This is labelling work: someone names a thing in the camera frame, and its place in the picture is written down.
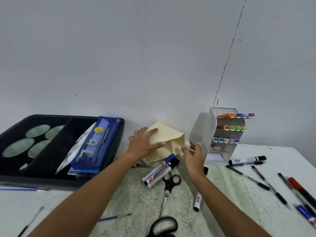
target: yellow line print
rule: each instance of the yellow line print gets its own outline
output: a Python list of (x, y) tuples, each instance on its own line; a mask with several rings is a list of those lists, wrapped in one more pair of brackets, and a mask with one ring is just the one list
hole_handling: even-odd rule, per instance
[[(110, 129), (110, 128), (109, 128), (109, 129)], [(107, 133), (109, 132), (109, 129), (107, 130), (107, 132), (106, 132), (106, 134), (105, 134), (105, 137), (106, 137)], [(103, 142), (104, 142), (104, 140), (105, 140), (105, 137), (103, 138), (103, 140), (102, 140), (102, 143), (101, 143), (101, 144), (103, 144)]]

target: yellow paper envelope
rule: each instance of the yellow paper envelope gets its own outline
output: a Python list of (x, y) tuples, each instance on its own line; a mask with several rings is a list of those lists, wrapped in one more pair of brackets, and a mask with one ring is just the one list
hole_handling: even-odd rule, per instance
[(178, 155), (182, 153), (181, 146), (184, 146), (184, 134), (161, 123), (157, 122), (149, 127), (146, 132), (158, 128), (157, 133), (152, 135), (149, 139), (150, 144), (155, 144), (157, 142), (165, 142), (166, 145), (155, 150), (150, 155), (146, 156), (143, 161), (146, 164), (167, 158), (171, 154)]

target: blue marker cap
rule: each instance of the blue marker cap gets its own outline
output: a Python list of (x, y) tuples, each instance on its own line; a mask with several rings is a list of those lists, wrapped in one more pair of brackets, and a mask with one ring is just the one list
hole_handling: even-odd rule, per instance
[(297, 209), (298, 212), (300, 212), (301, 215), (305, 217), (305, 219), (308, 220), (310, 218), (313, 218), (313, 216), (301, 204), (298, 206), (295, 206), (295, 208)]
[(163, 161), (165, 163), (169, 163), (174, 157), (176, 157), (176, 156), (174, 154), (171, 154), (167, 158), (165, 158)]

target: forearm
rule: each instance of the forearm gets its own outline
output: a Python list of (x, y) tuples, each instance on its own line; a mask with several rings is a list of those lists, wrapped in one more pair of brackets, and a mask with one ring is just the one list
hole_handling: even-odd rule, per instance
[(124, 153), (56, 207), (28, 237), (87, 237), (135, 162)]
[(196, 181), (196, 187), (226, 237), (271, 237), (206, 177)]

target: person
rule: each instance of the person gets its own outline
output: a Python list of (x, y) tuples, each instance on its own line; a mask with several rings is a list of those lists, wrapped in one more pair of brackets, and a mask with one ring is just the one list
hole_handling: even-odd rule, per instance
[[(149, 143), (158, 129), (147, 127), (129, 136), (129, 146), (119, 158), (60, 203), (28, 237), (87, 237), (100, 219), (124, 176), (138, 160), (166, 143)], [(203, 172), (201, 147), (190, 142), (190, 151), (182, 147), (185, 166), (226, 237), (268, 237), (255, 221), (234, 205)]]

